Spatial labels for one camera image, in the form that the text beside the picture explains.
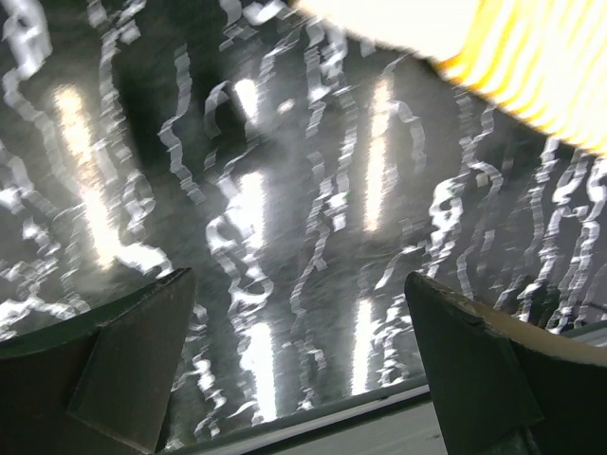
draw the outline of glossy black table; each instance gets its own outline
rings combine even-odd
[[[0,339],[193,268],[167,450],[422,384],[413,270],[603,318],[605,161],[412,56],[238,0],[1,3]]]

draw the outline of yellow object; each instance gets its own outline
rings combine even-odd
[[[417,51],[445,79],[511,116],[607,155],[607,0],[301,0],[300,7]]]

